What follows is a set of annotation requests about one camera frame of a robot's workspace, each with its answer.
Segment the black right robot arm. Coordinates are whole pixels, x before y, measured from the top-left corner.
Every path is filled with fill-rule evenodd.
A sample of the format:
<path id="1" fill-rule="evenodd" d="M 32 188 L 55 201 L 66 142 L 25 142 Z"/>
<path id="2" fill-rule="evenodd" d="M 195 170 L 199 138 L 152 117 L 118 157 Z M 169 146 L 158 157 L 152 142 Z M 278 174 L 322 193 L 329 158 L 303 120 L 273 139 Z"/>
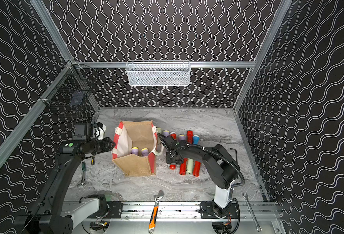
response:
<path id="1" fill-rule="evenodd" d="M 235 187 L 243 186 L 246 183 L 236 159 L 220 144 L 206 147 L 190 144 L 185 140 L 177 141 L 171 136 L 162 134 L 157 134 L 157 136 L 166 148 L 168 165 L 182 165 L 185 159 L 204 164 L 215 184 L 212 216 L 226 217 L 232 204 L 232 191 Z"/>

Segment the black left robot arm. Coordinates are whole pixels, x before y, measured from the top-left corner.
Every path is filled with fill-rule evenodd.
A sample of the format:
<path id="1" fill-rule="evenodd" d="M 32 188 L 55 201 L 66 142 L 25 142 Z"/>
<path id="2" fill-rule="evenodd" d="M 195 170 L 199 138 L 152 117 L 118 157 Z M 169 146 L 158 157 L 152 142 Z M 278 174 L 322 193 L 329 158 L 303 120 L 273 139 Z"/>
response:
<path id="1" fill-rule="evenodd" d="M 25 215 L 15 218 L 18 234 L 70 234 L 72 215 L 61 215 L 64 197 L 76 169 L 82 161 L 114 149 L 105 135 L 105 125 L 97 122 L 75 125 L 71 140 L 64 141 L 54 156 L 55 165 L 37 200 Z"/>

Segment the jute and red tote bag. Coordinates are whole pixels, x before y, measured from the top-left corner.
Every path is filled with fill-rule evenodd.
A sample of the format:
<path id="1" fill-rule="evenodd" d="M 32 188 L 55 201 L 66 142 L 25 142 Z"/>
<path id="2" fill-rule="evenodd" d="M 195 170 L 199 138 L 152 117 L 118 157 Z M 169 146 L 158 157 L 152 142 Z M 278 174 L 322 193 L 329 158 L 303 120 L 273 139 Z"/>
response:
<path id="1" fill-rule="evenodd" d="M 157 127 L 152 121 L 121 121 L 115 129 L 113 162 L 128 177 L 156 173 Z"/>

